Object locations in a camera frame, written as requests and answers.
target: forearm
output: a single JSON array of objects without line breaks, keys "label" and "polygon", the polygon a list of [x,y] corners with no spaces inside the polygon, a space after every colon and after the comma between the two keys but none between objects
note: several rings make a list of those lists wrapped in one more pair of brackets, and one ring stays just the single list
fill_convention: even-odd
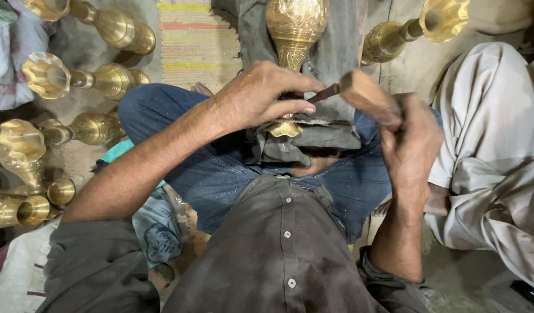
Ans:
[{"label": "forearm", "polygon": [[373,265],[413,282],[423,281],[420,250],[423,201],[393,198],[369,250]]},{"label": "forearm", "polygon": [[62,221],[131,217],[172,168],[225,134],[211,112],[215,110],[212,101],[197,104],[104,168],[69,204]]}]

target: vase neck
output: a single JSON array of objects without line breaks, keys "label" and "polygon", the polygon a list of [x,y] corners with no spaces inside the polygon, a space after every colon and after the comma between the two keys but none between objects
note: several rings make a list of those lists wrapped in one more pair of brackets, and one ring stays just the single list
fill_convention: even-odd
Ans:
[{"label": "vase neck", "polygon": [[86,25],[93,25],[98,15],[95,7],[85,1],[70,0],[70,15]]},{"label": "vase neck", "polygon": [[77,70],[72,72],[70,85],[82,89],[91,89],[95,84],[95,75],[87,70]]},{"label": "vase neck", "polygon": [[422,35],[423,29],[419,24],[419,18],[409,20],[400,28],[400,38],[407,42],[414,41]]}]

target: knee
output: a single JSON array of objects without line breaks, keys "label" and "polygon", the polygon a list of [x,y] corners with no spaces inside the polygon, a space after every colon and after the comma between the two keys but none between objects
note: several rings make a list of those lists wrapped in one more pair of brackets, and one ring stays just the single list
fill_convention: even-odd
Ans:
[{"label": "knee", "polygon": [[516,49],[505,42],[486,42],[472,48],[468,55],[485,55],[496,57],[497,62],[514,61],[524,63],[526,61]]},{"label": "knee", "polygon": [[122,125],[134,122],[141,110],[150,104],[150,98],[162,91],[161,83],[147,83],[130,89],[118,103],[118,118]]}]

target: shirt sleeve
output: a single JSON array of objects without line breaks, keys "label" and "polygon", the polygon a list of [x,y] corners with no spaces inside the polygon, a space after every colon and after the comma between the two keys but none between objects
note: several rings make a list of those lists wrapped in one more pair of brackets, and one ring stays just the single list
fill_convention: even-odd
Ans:
[{"label": "shirt sleeve", "polygon": [[423,282],[414,283],[375,267],[369,261],[368,250],[369,247],[360,249],[358,266],[367,276],[365,287],[371,296],[390,313],[429,313]]},{"label": "shirt sleeve", "polygon": [[39,312],[159,312],[147,262],[131,223],[61,223],[50,235]]}]

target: man's right hand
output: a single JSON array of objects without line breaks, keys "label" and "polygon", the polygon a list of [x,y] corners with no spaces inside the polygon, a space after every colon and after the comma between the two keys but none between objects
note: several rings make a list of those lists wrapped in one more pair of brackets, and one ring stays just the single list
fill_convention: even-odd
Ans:
[{"label": "man's right hand", "polygon": [[206,111],[215,117],[217,127],[228,134],[288,113],[312,114],[315,105],[303,99],[277,99],[286,92],[320,92],[323,89],[325,85],[311,76],[261,61],[250,65],[216,95],[199,105],[206,105]]},{"label": "man's right hand", "polygon": [[422,210],[429,197],[427,181],[443,144],[443,131],[429,106],[416,94],[402,94],[399,101],[404,110],[402,131],[393,133],[379,126],[383,157],[395,200]]}]

